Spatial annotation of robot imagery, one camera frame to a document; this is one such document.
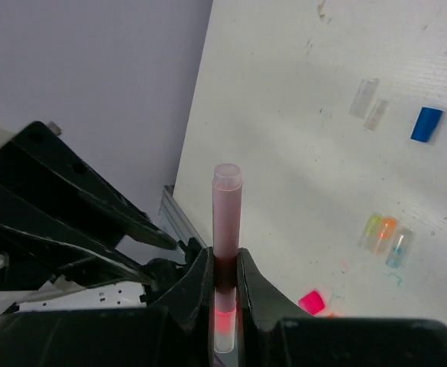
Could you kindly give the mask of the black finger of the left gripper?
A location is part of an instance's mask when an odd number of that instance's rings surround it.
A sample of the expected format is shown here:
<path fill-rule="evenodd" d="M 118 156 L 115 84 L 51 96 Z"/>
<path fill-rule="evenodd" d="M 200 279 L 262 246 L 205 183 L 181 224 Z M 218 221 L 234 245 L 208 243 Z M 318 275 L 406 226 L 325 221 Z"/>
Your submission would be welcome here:
<path fill-rule="evenodd" d="M 47 182 L 60 189 L 54 196 L 66 218 L 104 242 L 127 235 L 137 242 L 174 250 L 177 241 L 154 225 L 148 215 L 119 193 L 44 123 L 32 122 L 12 143 L 42 167 Z"/>
<path fill-rule="evenodd" d="M 151 283 L 143 268 L 66 218 L 60 193 L 24 152 L 0 152 L 0 291 L 35 291 L 65 277 L 83 287 L 116 281 Z"/>

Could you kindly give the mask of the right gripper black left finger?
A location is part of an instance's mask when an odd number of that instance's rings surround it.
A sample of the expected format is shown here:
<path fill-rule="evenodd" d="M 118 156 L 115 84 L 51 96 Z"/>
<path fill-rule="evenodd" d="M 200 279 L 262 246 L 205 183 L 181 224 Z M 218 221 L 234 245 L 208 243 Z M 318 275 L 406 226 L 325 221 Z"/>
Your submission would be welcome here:
<path fill-rule="evenodd" d="M 211 366 L 212 250 L 149 307 L 0 317 L 0 366 Z"/>

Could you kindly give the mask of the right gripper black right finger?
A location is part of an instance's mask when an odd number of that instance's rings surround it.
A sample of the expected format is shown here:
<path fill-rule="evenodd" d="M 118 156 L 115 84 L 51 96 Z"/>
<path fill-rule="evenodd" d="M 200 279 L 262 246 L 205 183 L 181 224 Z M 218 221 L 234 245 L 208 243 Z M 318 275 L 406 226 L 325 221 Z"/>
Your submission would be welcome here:
<path fill-rule="evenodd" d="M 447 326 L 412 318 L 313 317 L 246 248 L 236 260 L 241 366 L 447 366 Z"/>

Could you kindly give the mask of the pink marker cap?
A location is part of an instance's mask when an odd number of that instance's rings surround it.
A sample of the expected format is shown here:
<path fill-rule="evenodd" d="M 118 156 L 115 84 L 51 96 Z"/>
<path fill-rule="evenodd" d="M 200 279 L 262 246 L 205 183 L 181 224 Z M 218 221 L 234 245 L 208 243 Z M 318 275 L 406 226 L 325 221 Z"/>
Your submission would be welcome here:
<path fill-rule="evenodd" d="M 317 290 L 312 290 L 298 300 L 298 306 L 314 316 L 326 308 L 326 303 Z"/>

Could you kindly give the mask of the clear blue pen cap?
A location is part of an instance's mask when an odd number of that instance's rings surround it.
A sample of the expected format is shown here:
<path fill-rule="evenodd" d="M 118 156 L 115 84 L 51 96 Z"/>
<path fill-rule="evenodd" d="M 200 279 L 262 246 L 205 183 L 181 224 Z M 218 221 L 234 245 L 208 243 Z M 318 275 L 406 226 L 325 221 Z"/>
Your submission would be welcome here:
<path fill-rule="evenodd" d="M 391 239 L 390 249 L 385 261 L 389 268 L 400 268 L 405 262 L 410 247 L 415 238 L 415 233 L 407 227 L 398 227 Z"/>

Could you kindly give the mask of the yellow pen cap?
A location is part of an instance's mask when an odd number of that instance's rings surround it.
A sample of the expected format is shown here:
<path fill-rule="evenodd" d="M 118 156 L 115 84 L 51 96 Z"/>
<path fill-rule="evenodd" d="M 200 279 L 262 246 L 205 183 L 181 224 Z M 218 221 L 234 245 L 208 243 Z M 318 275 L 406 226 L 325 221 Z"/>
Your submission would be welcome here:
<path fill-rule="evenodd" d="M 372 213 L 369 216 L 358 240 L 359 248 L 370 248 L 374 244 L 382 220 L 383 216 L 379 213 Z"/>

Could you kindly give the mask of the orange pen cap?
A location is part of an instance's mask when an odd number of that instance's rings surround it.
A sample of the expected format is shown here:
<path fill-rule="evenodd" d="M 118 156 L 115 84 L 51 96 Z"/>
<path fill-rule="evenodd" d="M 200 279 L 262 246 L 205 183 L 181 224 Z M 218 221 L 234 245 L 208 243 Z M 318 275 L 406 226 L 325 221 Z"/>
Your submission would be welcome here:
<path fill-rule="evenodd" d="M 392 217 L 384 217 L 378 227 L 376 237 L 371 245 L 371 251 L 375 255 L 383 254 L 387 248 L 391 236 L 397 226 L 397 220 Z"/>

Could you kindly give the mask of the blue marker cap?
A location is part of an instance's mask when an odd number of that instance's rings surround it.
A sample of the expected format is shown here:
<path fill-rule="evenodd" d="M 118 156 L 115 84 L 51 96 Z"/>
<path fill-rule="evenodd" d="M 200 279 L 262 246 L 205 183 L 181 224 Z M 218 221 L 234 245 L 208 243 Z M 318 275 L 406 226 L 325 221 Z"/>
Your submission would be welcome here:
<path fill-rule="evenodd" d="M 432 137 L 433 132 L 436 130 L 442 115 L 443 111 L 440 109 L 422 107 L 419 111 L 410 139 L 427 143 Z"/>

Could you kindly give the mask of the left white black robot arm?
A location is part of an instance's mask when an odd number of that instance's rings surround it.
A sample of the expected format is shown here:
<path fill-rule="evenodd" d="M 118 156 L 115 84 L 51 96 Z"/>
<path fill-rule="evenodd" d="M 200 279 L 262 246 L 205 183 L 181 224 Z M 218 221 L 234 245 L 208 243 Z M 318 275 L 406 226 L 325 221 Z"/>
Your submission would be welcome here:
<path fill-rule="evenodd" d="M 54 123 L 0 128 L 0 314 L 147 306 L 202 243 L 156 226 L 61 139 Z"/>

